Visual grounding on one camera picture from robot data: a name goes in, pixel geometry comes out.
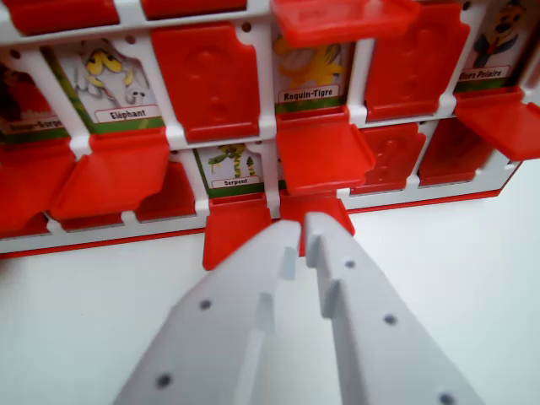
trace animal illustration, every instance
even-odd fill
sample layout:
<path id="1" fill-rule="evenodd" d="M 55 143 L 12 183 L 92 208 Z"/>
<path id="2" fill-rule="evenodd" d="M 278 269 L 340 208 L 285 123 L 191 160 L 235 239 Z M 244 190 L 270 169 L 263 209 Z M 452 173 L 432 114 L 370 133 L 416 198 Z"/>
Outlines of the animal illustration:
<path id="1" fill-rule="evenodd" d="M 279 36 L 272 48 L 280 59 L 279 73 L 292 79 L 291 89 L 310 81 L 318 86 L 332 84 L 334 76 L 343 73 L 343 66 L 336 62 L 342 53 L 339 44 L 294 49 Z"/>
<path id="2" fill-rule="evenodd" d="M 111 108 L 151 104 L 144 102 L 151 95 L 140 63 L 124 57 L 108 40 L 81 41 L 75 89 L 107 99 Z"/>
<path id="3" fill-rule="evenodd" d="M 16 122 L 28 116 L 52 115 L 49 103 L 35 87 L 28 73 L 0 64 L 0 117 Z"/>
<path id="4" fill-rule="evenodd" d="M 508 51 L 517 42 L 517 29 L 525 12 L 519 0 L 510 0 L 499 10 L 490 32 L 481 34 L 474 43 L 478 53 L 472 65 L 474 68 L 483 68 L 492 55 Z"/>
<path id="5" fill-rule="evenodd" d="M 214 166 L 221 167 L 221 162 L 225 159 L 232 159 L 235 167 L 235 178 L 242 177 L 242 169 L 240 167 L 242 154 L 246 146 L 243 143 L 234 143 L 232 145 L 223 145 L 218 147 L 218 149 L 223 152 L 222 154 L 210 158 L 208 164 L 210 165 L 210 170 L 212 174 L 215 173 Z M 253 167 L 253 158 L 249 156 L 246 161 L 246 166 L 250 172 L 250 176 L 256 176 L 255 168 Z"/>

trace red flap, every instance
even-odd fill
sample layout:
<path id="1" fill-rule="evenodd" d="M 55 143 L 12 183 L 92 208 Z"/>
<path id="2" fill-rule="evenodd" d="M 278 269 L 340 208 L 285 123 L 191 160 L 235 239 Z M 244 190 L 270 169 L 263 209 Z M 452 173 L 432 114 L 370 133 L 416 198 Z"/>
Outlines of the red flap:
<path id="1" fill-rule="evenodd" d="M 375 157 L 346 108 L 278 116 L 278 149 L 291 195 L 358 187 Z"/>
<path id="2" fill-rule="evenodd" d="M 210 200 L 202 260 L 204 268 L 217 267 L 271 223 L 264 193 Z"/>
<path id="3" fill-rule="evenodd" d="M 378 40 L 365 90 L 368 121 L 432 114 L 469 34 L 461 4 L 422 2 L 403 36 Z"/>
<path id="4" fill-rule="evenodd" d="M 141 0 L 148 19 L 172 19 L 246 9 L 247 0 Z"/>
<path id="5" fill-rule="evenodd" d="M 540 107 L 523 92 L 502 88 L 456 94 L 459 121 L 512 160 L 540 158 Z"/>
<path id="6" fill-rule="evenodd" d="M 74 166 L 69 139 L 0 151 L 0 233 L 21 230 L 46 211 Z"/>
<path id="7" fill-rule="evenodd" d="M 182 163 L 169 162 L 161 191 L 146 197 L 135 214 L 139 221 L 195 215 L 195 196 Z"/>
<path id="8" fill-rule="evenodd" d="M 336 219 L 351 235 L 354 235 L 354 226 L 348 217 L 347 210 L 335 192 L 324 194 L 311 194 L 309 196 L 290 196 L 281 191 L 281 219 L 300 222 L 302 236 L 300 237 L 300 255 L 305 254 L 304 219 L 307 213 L 327 213 Z"/>
<path id="9" fill-rule="evenodd" d="M 113 0 L 4 0 L 26 35 L 119 24 Z"/>
<path id="10" fill-rule="evenodd" d="M 169 144 L 164 128 L 92 135 L 94 151 L 77 163 L 51 207 L 55 219 L 73 219 L 137 209 L 161 190 Z"/>
<path id="11" fill-rule="evenodd" d="M 154 30 L 152 43 L 188 142 L 258 135 L 257 56 L 232 24 Z"/>
<path id="12" fill-rule="evenodd" d="M 306 47 L 401 35 L 416 18 L 412 0 L 273 0 L 289 46 Z"/>
<path id="13" fill-rule="evenodd" d="M 456 118 L 439 121 L 418 169 L 420 186 L 470 181 L 493 147 Z"/>
<path id="14" fill-rule="evenodd" d="M 390 125 L 360 130 L 375 154 L 373 170 L 365 174 L 365 184 L 351 190 L 353 194 L 399 190 L 407 185 L 422 152 L 425 135 L 418 124 Z"/>

